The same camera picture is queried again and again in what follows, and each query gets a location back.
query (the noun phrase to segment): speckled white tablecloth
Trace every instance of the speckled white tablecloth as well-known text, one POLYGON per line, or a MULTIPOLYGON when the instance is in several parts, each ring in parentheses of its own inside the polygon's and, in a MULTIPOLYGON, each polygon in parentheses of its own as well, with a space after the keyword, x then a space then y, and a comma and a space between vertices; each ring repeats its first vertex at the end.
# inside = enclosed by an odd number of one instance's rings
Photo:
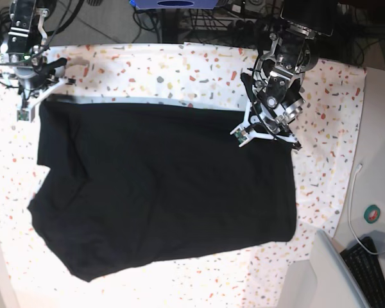
MULTIPOLYGON (((239 75, 257 56, 197 44, 54 47, 47 55, 67 57, 66 75, 77 79, 61 93, 231 110, 245 107, 239 75)), ((305 77, 307 104, 292 125, 303 148, 293 152, 298 227, 291 242, 157 262, 90 284, 71 276, 31 227, 26 207, 48 172, 35 163, 40 123, 17 123, 19 97, 0 85, 0 240, 22 307, 276 305, 288 266, 308 259, 316 229, 334 235, 357 144, 364 80, 363 69, 326 61, 305 77)))

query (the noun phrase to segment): blue device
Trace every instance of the blue device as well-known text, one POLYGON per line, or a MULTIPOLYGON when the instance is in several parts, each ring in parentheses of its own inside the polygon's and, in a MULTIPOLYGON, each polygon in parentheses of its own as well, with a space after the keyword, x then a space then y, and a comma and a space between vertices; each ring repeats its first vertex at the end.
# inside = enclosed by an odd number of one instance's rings
POLYGON ((213 9, 218 0, 131 0, 130 4, 141 10, 150 8, 203 8, 213 9))

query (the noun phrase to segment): white cable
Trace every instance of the white cable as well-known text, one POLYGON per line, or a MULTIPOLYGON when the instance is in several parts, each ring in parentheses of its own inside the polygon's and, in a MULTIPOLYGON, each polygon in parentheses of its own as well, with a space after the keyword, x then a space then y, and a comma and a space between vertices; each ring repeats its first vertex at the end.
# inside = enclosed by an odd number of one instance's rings
POLYGON ((382 255, 385 253, 383 252, 371 252, 365 245, 359 240, 357 237, 354 229, 352 228, 352 223, 351 223, 351 210, 352 210, 352 196, 354 195, 354 187, 355 187, 355 180, 357 178, 358 173, 362 170, 363 165, 359 164, 355 171, 354 171, 354 177, 352 178, 352 183, 351 183, 351 190, 349 194, 349 201, 348 201, 348 224, 349 224, 349 229, 351 229, 352 234, 354 235, 355 239, 358 241, 358 243, 362 246, 362 248, 365 249, 366 252, 368 252, 370 255, 382 255))

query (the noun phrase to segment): black t-shirt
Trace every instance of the black t-shirt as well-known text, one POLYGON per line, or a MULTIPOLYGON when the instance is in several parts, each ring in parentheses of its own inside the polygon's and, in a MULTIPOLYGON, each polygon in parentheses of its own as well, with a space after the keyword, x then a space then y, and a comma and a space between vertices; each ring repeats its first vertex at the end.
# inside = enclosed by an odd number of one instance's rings
POLYGON ((40 107, 38 151, 51 170, 29 210, 73 275, 292 238, 291 149, 239 148, 242 112, 53 100, 40 107))

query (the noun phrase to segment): terrazzo tablecloth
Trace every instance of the terrazzo tablecloth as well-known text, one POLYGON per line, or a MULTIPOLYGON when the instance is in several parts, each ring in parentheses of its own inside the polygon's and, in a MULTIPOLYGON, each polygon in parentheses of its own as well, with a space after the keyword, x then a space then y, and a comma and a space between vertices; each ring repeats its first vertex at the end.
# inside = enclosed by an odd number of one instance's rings
MULTIPOLYGON (((54 47, 47 56, 67 57, 66 75, 77 79, 59 93, 94 102, 243 110, 239 76, 257 53, 143 44, 54 47)), ((292 125, 303 145, 293 152, 298 225, 292 241, 157 262, 89 284, 71 276, 31 227, 26 207, 48 172, 36 165, 40 121, 16 122, 19 97, 0 85, 0 241, 22 307, 276 305, 289 265, 309 258, 316 229, 334 235, 357 144, 364 80, 363 69, 323 60, 305 77, 304 113, 292 125)))

